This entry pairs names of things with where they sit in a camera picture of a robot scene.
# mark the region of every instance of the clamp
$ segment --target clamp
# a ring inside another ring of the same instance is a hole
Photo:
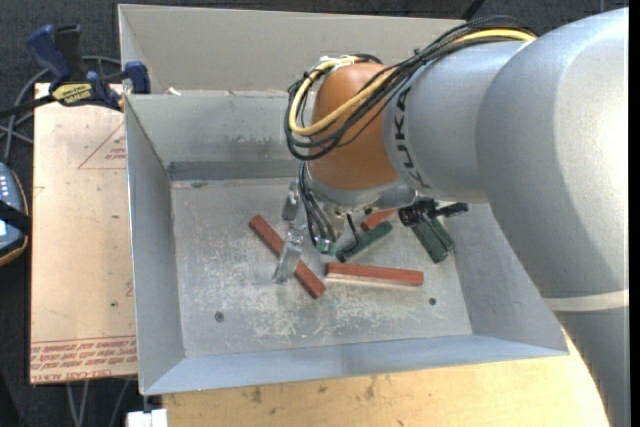
[[[99,105],[122,110],[122,95],[103,82],[98,73],[85,71],[79,51],[80,26],[58,29],[55,31],[55,42],[53,36],[53,25],[45,25],[27,40],[27,51],[33,60],[53,74],[54,79],[49,86],[51,101],[67,107]],[[130,84],[123,94],[151,92],[147,70],[140,61],[128,62],[124,77]]]

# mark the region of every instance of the wooden board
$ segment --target wooden board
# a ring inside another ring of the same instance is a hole
[[[36,109],[33,183],[30,382],[135,374],[122,113]]]
[[[165,395],[172,427],[606,427],[580,355]]]

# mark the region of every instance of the black device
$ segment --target black device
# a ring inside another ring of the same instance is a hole
[[[0,162],[0,265],[24,250],[28,219],[22,187],[9,166]]]

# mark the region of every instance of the wooden table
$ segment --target wooden table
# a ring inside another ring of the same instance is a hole
[[[163,396],[171,427],[604,427],[575,346],[549,358]]]

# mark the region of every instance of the yellow cable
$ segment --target yellow cable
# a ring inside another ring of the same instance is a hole
[[[455,40],[451,41],[450,44],[461,43],[463,41],[472,41],[472,40],[476,40],[479,38],[486,38],[486,37],[489,37],[489,38],[500,37],[500,38],[519,40],[519,41],[531,41],[536,39],[535,36],[532,36],[531,34],[526,32],[519,31],[517,29],[484,29],[484,30],[474,32],[472,34],[467,34],[466,36],[461,36],[459,38],[456,38]],[[335,60],[325,61],[323,63],[320,63],[311,71],[311,73],[309,74],[309,77],[305,79],[305,81],[302,83],[302,85],[300,86],[300,89],[297,91],[293,99],[293,102],[291,103],[291,110],[289,111],[289,128],[293,133],[301,136],[310,136],[310,135],[317,134],[318,132],[321,132],[322,130],[327,128],[331,123],[337,120],[340,116],[342,116],[345,112],[351,110],[360,101],[366,100],[369,96],[375,93],[384,84],[386,76],[381,75],[380,77],[378,77],[376,81],[371,83],[369,87],[360,91],[356,96],[351,98],[351,100],[342,104],[336,110],[330,112],[324,118],[317,121],[313,125],[309,127],[298,126],[298,124],[296,123],[296,117],[297,117],[296,113],[298,112],[298,106],[302,102],[302,99],[304,98],[306,91],[309,89],[309,87],[313,85],[313,82],[317,78],[319,72],[335,66],[355,64],[356,62],[359,62],[359,61],[362,61],[362,59],[358,59],[352,56],[347,56],[341,59],[335,59]]]
[[[452,43],[460,43],[462,41],[471,41],[479,38],[509,38],[520,41],[532,41],[536,39],[535,36],[529,34],[528,32],[522,32],[518,29],[485,29],[478,32],[473,32],[471,34],[467,34],[466,36],[461,36],[452,41]]]

